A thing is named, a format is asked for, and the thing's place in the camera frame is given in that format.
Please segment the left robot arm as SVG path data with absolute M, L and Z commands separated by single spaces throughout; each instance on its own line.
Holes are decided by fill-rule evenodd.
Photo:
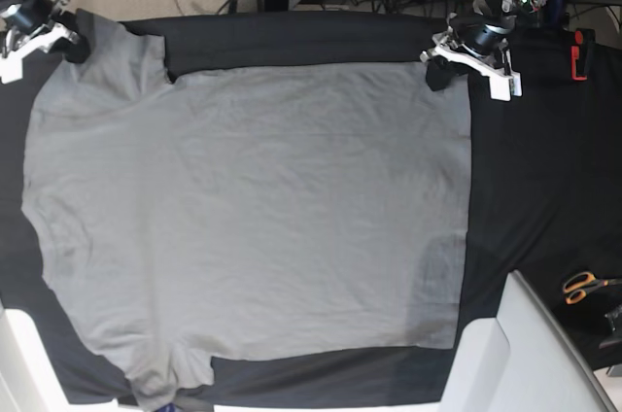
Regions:
M 426 83 L 433 91 L 475 71 L 488 81 L 490 96 L 509 101 L 522 95 L 522 80 L 512 67 L 509 36 L 521 25 L 538 23 L 547 0 L 470 0 L 472 9 L 447 16 L 444 31 L 421 53 Z

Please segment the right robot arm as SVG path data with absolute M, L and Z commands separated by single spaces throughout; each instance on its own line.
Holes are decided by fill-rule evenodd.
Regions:
M 1 0 L 1 83 L 23 78 L 23 61 L 33 52 L 59 52 L 71 63 L 83 63 L 90 45 L 76 16 L 66 12 L 69 0 Z

